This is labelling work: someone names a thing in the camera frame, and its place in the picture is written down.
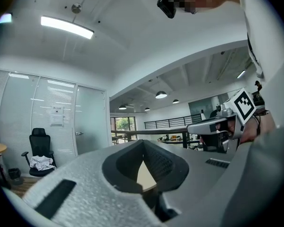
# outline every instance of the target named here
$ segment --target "black rubber pad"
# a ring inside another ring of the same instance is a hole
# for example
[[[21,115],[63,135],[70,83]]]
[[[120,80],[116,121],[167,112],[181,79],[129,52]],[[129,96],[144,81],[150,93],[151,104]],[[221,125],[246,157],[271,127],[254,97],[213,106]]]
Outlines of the black rubber pad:
[[[71,193],[76,183],[70,180],[62,180],[35,208],[44,217],[51,219],[61,207],[64,200]]]

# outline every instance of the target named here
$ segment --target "window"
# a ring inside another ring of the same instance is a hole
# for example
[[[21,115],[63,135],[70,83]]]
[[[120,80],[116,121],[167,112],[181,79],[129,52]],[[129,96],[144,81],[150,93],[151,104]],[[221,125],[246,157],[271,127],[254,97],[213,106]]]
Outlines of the window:
[[[135,117],[118,117],[110,118],[110,128],[112,131],[135,131]],[[128,135],[126,133],[112,133],[112,142],[114,144],[122,144],[128,140],[137,140],[137,135]]]

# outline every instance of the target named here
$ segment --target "black vent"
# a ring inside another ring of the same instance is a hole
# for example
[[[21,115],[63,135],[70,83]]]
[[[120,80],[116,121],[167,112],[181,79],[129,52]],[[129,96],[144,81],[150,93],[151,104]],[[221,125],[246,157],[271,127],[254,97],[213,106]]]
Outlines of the black vent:
[[[212,158],[208,159],[206,163],[211,164],[213,166],[223,167],[223,168],[227,168],[228,165],[230,164],[230,162],[228,161],[221,161],[221,160],[212,159]]]

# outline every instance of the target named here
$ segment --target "ceiling mount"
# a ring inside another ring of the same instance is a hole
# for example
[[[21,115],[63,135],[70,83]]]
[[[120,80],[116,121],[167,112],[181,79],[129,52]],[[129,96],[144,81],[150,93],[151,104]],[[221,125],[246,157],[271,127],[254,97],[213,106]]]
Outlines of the ceiling mount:
[[[75,14],[80,13],[82,10],[82,5],[80,3],[74,3],[71,7],[71,11]]]

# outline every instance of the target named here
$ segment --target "trash bin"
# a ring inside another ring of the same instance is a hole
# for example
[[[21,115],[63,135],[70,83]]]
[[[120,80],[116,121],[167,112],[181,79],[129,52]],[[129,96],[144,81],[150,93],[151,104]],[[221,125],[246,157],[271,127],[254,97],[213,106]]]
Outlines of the trash bin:
[[[13,185],[21,185],[23,183],[23,179],[20,176],[21,171],[19,168],[9,169],[9,177],[11,178],[11,183]]]

